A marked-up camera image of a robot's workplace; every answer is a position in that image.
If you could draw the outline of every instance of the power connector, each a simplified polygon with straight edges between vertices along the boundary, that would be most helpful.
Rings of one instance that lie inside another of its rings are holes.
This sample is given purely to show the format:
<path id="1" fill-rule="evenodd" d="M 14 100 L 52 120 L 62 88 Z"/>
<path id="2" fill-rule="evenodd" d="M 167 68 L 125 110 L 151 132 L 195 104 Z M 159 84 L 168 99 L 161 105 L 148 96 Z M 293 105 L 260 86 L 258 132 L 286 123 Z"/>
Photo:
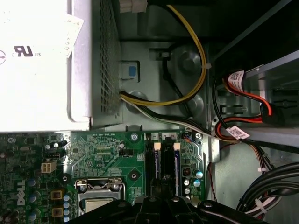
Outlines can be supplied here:
<path id="1" fill-rule="evenodd" d="M 52 173 L 56 170 L 57 161 L 46 161 L 42 163 L 42 174 L 44 173 Z"/>

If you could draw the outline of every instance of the wire label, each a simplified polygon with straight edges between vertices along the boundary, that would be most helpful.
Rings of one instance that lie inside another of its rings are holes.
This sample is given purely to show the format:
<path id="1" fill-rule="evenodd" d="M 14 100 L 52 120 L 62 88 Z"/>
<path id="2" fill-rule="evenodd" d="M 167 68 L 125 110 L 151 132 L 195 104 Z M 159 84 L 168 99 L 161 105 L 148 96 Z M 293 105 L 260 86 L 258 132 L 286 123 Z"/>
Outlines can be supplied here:
<path id="1" fill-rule="evenodd" d="M 248 137 L 250 137 L 249 134 L 247 134 L 246 132 L 242 131 L 240 128 L 238 128 L 237 126 L 232 126 L 226 129 L 226 131 L 232 135 L 235 139 L 239 140 L 239 139 L 246 139 Z"/>
<path id="2" fill-rule="evenodd" d="M 75 46 L 75 42 L 78 38 L 80 30 L 83 26 L 84 20 L 77 18 L 76 16 L 67 14 L 66 20 L 64 22 L 67 31 L 65 43 L 63 46 L 62 54 L 70 57 L 71 52 Z"/>
<path id="3" fill-rule="evenodd" d="M 243 76 L 244 76 L 244 71 L 237 71 L 233 74 L 231 74 L 228 77 L 228 82 L 237 90 L 243 92 L 243 88 L 242 88 L 242 80 L 243 80 Z"/>

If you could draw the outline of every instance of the blue release tab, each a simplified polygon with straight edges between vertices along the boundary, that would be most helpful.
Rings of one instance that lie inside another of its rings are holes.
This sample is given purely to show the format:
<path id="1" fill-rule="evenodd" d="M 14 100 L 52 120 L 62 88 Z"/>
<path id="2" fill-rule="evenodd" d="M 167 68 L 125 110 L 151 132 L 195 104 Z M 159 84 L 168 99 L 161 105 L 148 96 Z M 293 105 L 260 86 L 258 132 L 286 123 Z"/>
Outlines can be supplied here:
<path id="1" fill-rule="evenodd" d="M 136 77 L 136 67 L 135 66 L 130 66 L 129 67 L 129 76 L 130 77 Z"/>

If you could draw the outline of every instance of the power supply vent grille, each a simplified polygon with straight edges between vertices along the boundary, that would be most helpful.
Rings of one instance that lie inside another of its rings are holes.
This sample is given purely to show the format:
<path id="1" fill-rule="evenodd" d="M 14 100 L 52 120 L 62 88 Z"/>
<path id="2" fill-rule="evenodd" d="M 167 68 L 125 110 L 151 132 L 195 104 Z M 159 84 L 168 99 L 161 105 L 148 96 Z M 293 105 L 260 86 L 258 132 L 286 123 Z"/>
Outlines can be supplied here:
<path id="1" fill-rule="evenodd" d="M 120 43 L 115 30 L 112 6 L 108 0 L 100 0 L 100 84 L 101 112 L 114 115 L 119 110 Z"/>

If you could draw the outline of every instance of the white wire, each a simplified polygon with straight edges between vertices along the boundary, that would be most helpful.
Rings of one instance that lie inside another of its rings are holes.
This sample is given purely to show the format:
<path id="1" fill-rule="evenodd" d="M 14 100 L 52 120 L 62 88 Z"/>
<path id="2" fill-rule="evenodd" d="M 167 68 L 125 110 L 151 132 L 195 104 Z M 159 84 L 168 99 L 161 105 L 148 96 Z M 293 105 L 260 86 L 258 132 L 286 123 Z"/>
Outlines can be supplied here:
<path id="1" fill-rule="evenodd" d="M 194 131 L 197 131 L 198 133 L 207 135 L 207 136 L 212 137 L 212 138 L 216 138 L 216 137 L 214 137 L 214 136 L 212 136 L 212 135 L 210 135 L 210 134 L 208 134 L 208 133 L 205 133 L 205 132 L 203 132 L 202 130 L 200 130 L 200 129 L 194 127 L 193 125 L 190 125 L 190 124 L 187 124 L 187 123 L 184 123 L 184 122 L 174 121 L 174 120 L 166 120 L 166 119 L 158 119 L 158 118 L 154 118 L 154 117 L 150 116 L 149 114 L 147 114 L 146 112 L 144 112 L 143 110 L 141 110 L 141 109 L 140 109 L 138 106 L 136 106 L 135 104 L 133 104 L 133 103 L 127 101 L 126 99 L 124 99 L 123 97 L 121 97 L 121 99 L 122 99 L 124 102 L 126 102 L 127 104 L 129 104 L 129 105 L 133 106 L 134 108 L 136 108 L 136 109 L 137 109 L 138 111 L 140 111 L 143 115 L 145 115 L 146 117 L 148 117 L 148 118 L 150 118 L 150 119 L 152 119 L 152 120 L 155 120 L 155 121 L 158 121 L 158 122 L 162 122 L 162 123 L 167 123 L 167 124 L 171 123 L 171 124 L 175 124 L 175 125 L 185 126 L 185 127 L 188 127 L 188 128 L 190 128 L 190 129 L 192 129 L 192 130 L 194 130 Z"/>
<path id="2" fill-rule="evenodd" d="M 280 202 L 281 198 L 282 197 L 279 197 L 279 199 L 273 205 L 271 205 L 268 208 L 266 208 L 266 211 L 269 211 L 269 210 L 273 209 Z M 261 211 L 261 212 L 257 213 L 256 215 L 254 215 L 253 217 L 256 218 L 256 217 L 258 217 L 258 216 L 260 216 L 262 214 L 263 214 L 263 212 Z"/>
<path id="3" fill-rule="evenodd" d="M 268 204 L 270 204 L 272 201 L 274 201 L 275 197 L 269 197 L 267 198 L 266 201 L 263 202 L 263 207 L 266 207 Z M 249 213 L 252 213 L 252 212 L 255 212 L 255 211 L 258 211 L 260 210 L 259 207 L 255 207 L 254 209 L 250 210 L 250 211 L 246 211 L 245 214 L 249 214 Z"/>

